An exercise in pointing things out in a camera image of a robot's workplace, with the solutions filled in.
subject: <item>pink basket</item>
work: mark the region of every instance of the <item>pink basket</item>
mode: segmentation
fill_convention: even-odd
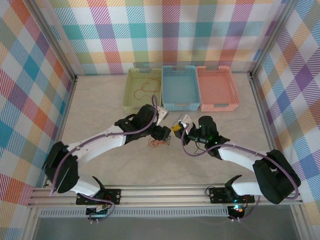
[[[238,90],[228,66],[217,70],[197,66],[202,112],[233,111],[239,105]]]

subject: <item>plaid wall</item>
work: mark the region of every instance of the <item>plaid wall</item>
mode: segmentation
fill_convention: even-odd
[[[22,0],[0,1],[0,240],[15,240],[71,81]]]
[[[75,71],[95,75],[190,63],[247,72],[286,0],[37,2]]]
[[[277,147],[320,239],[320,0],[300,0],[258,74]]]

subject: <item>metal vent grille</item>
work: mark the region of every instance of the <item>metal vent grille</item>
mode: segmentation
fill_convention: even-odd
[[[110,217],[226,217],[228,207],[117,207]],[[44,208],[40,218],[80,218],[86,217],[86,208]]]

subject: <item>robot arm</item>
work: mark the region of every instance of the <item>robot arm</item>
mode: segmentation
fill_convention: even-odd
[[[58,193],[74,191],[86,196],[101,198],[104,190],[100,181],[79,174],[78,169],[96,156],[142,137],[150,135],[156,140],[167,139],[171,130],[159,124],[166,118],[168,111],[157,106],[156,122],[152,122],[147,127],[153,121],[154,114],[155,108],[146,104],[137,114],[131,114],[118,120],[107,130],[88,139],[70,145],[64,145],[61,141],[55,143],[46,158],[43,169],[51,182],[54,182],[54,176],[57,175],[54,184],[56,191]]]
[[[204,144],[206,151],[200,154],[192,155],[184,150],[189,156],[197,157],[207,152],[212,157],[236,163],[255,174],[255,178],[251,179],[237,175],[225,184],[224,190],[231,202],[239,196],[259,195],[279,204],[295,190],[293,183],[300,186],[298,175],[279,150],[256,152],[236,146],[230,139],[219,135],[211,116],[200,117],[198,124],[199,128],[196,128],[190,117],[184,115],[172,128],[174,135],[181,139],[182,146],[190,141]]]

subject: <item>blue basket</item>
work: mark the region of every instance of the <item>blue basket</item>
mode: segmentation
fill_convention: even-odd
[[[162,67],[162,102],[168,111],[196,111],[201,103],[195,66]]]

